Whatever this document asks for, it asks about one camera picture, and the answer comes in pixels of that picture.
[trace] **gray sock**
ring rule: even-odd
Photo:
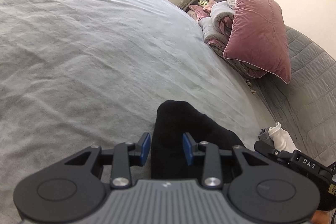
[[[269,130],[269,127],[268,128],[264,128],[260,131],[258,137],[259,137],[259,140],[267,143],[268,145],[270,145],[271,147],[274,147],[274,142],[273,140],[269,137],[268,135],[268,130]]]

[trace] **gray quilted headboard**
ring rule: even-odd
[[[336,62],[302,33],[286,32],[290,84],[270,73],[253,82],[298,149],[329,165],[336,160]]]

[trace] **yellow sticker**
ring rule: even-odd
[[[331,184],[328,192],[332,195],[336,195],[336,185]]]

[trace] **black cable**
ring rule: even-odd
[[[331,218],[331,224],[334,224],[334,220],[335,220],[335,216],[336,216],[336,210],[334,211],[333,217]]]

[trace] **white sock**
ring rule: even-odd
[[[298,150],[293,143],[291,136],[289,136],[289,133],[281,128],[281,124],[279,122],[277,122],[275,127],[269,128],[268,134],[274,142],[275,149],[279,151],[285,150],[290,153],[294,150]]]

